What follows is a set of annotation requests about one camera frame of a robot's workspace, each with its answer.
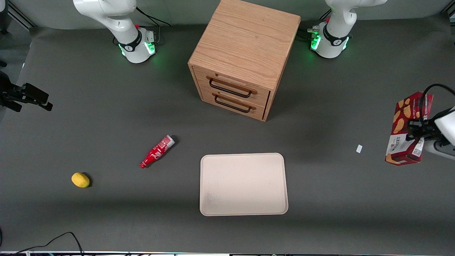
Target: plastic tray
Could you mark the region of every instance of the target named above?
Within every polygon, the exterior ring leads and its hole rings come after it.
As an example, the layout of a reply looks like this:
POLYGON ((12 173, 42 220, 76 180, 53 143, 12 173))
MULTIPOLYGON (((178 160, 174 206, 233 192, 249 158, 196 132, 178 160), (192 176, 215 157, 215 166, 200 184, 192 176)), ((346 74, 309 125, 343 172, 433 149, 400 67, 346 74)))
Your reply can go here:
POLYGON ((281 154, 206 155, 199 209, 205 216, 279 215, 288 211, 281 154))

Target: lemon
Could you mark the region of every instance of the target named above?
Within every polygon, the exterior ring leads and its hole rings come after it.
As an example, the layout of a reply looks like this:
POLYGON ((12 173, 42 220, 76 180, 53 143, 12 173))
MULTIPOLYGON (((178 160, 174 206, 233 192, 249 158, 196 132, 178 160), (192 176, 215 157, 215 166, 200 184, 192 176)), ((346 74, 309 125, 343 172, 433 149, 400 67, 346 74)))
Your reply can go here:
POLYGON ((89 178, 82 173, 74 173, 71 177, 71 181, 80 188, 86 188, 90 185, 89 178))

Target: wire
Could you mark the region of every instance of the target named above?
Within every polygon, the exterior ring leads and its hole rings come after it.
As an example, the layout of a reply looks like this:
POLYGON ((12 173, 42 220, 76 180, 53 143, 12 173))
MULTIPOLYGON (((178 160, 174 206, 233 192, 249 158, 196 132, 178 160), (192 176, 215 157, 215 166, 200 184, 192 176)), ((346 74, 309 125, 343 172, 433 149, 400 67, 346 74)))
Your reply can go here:
POLYGON ((23 249, 23 250, 18 251, 17 253, 10 254, 9 256, 16 256, 16 255, 18 255, 18 254, 20 254, 20 253, 22 253, 24 251, 30 251, 30 250, 35 249, 35 248, 46 247, 49 244, 51 244, 55 239, 60 238, 60 237, 62 237, 64 235, 66 235, 66 234, 71 234, 74 237, 74 240, 76 240, 76 243, 77 243, 77 247, 79 247, 79 251, 81 252, 81 256, 84 256, 84 251, 82 250, 81 244, 79 243, 78 239, 76 238, 76 235, 74 235, 73 232, 65 232, 65 233, 61 234, 60 236, 50 240, 47 244, 45 244, 43 246, 34 246, 34 247, 27 248, 27 249, 23 249))
POLYGON ((309 38, 304 37, 304 36, 301 36, 301 35, 299 35, 299 34, 295 34, 295 35, 298 36, 298 37, 300 37, 300 38, 302 38, 302 39, 304 39, 304 40, 310 40, 309 38))
POLYGON ((149 17, 150 19, 154 19, 154 20, 160 21, 160 22, 162 22, 162 23, 165 23, 165 24, 168 24, 169 26, 171 26, 171 24, 169 24, 169 23, 167 23, 167 22, 165 22, 165 21, 162 21, 162 20, 160 20, 160 19, 157 19, 157 18, 155 18, 155 17, 153 17, 153 16, 150 16, 150 15, 146 14, 146 13, 143 12, 141 9, 139 9, 139 7, 136 7, 136 10, 138 10, 138 11, 139 11, 140 13, 142 13, 143 15, 149 17))
MULTIPOLYGON (((158 24, 158 23, 154 20, 154 19, 156 19, 156 18, 154 18, 154 17, 152 17, 152 16, 150 16, 150 15, 145 14, 145 13, 144 13, 141 9, 139 9, 138 7, 136 7, 136 9, 137 9, 140 13, 142 13, 143 15, 145 15, 145 17, 147 17, 149 20, 153 21, 153 23, 155 23, 155 24, 158 26, 158 39, 156 40, 156 43, 159 43, 160 40, 161 40, 161 26, 160 26, 160 24, 158 24)), ((171 26, 171 24, 169 24, 169 23, 167 23, 167 22, 164 22, 164 21, 159 20, 159 19, 156 19, 156 20, 161 21, 161 22, 166 23, 166 24, 168 24, 169 26, 171 26)))
POLYGON ((327 17, 327 15, 329 15, 331 12, 332 12, 332 8, 330 8, 330 10, 328 10, 324 14, 322 14, 322 16, 319 19, 320 20, 325 19, 325 17, 327 17))
POLYGON ((422 109, 423 109, 423 106, 424 106, 425 96, 426 96, 427 92, 433 87, 441 87, 441 88, 449 91, 450 93, 452 93, 453 96, 455 96, 455 91, 452 88, 450 88, 450 87, 448 87, 446 85, 435 83, 435 84, 432 84, 432 85, 428 86, 425 89, 424 93, 422 94, 422 97, 420 98, 420 105, 419 105, 419 107, 420 107, 420 123, 422 123, 422 124, 424 123, 424 116, 423 116, 423 113, 422 113, 422 109))

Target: black metal handle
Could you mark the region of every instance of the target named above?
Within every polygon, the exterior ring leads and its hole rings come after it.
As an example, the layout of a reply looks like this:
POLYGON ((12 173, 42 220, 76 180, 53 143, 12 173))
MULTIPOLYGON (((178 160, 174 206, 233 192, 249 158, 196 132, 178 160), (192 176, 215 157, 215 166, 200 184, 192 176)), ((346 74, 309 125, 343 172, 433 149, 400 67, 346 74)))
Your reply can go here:
POLYGON ((228 90, 228 89, 213 85, 212 82, 213 82, 213 78, 210 78, 210 81, 208 82, 210 84, 210 87, 218 89, 218 90, 223 91, 223 92, 228 92, 230 94, 234 94, 235 96, 239 96, 239 97, 242 97, 242 98, 248 98, 248 97, 251 96, 251 93, 252 93, 252 91, 250 90, 250 92, 247 95, 241 94, 241 93, 238 93, 238 92, 234 92, 234 91, 231 91, 231 90, 228 90))
POLYGON ((216 102, 216 103, 218 103, 218 104, 220 104, 220 105, 223 105, 223 106, 226 106, 226 107, 228 107, 228 108, 235 109, 235 110, 240 111, 240 112, 243 112, 243 113, 248 113, 248 112, 250 112, 250 110, 251 110, 251 107, 248 107, 248 110, 244 110, 244 109, 241 109, 241 108, 238 108, 238 107, 231 106, 231 105, 226 104, 226 103, 224 103, 224 102, 218 101, 217 99, 218 99, 218 95, 215 95, 215 102, 216 102))

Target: gray table surface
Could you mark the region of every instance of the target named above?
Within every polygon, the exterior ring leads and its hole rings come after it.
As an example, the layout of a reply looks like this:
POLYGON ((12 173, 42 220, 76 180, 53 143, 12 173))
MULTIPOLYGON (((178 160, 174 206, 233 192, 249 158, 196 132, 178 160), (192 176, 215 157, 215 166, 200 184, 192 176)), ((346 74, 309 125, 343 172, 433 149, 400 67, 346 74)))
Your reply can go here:
MULTIPOLYGON (((455 253, 455 162, 384 161, 395 104, 455 86, 447 17, 359 21, 332 60, 296 41, 266 123, 199 99, 187 61, 203 30, 164 28, 157 55, 137 65, 108 30, 33 31, 19 83, 48 92, 54 109, 26 105, 1 123, 3 250, 73 231, 87 251, 455 253), (180 143, 140 169, 166 134, 180 143), (202 156, 268 152, 285 158, 286 214, 199 212, 202 156), (93 187, 75 187, 74 172, 93 187)), ((433 93, 433 113, 454 105, 433 93)), ((76 249, 71 237, 48 247, 76 249)))

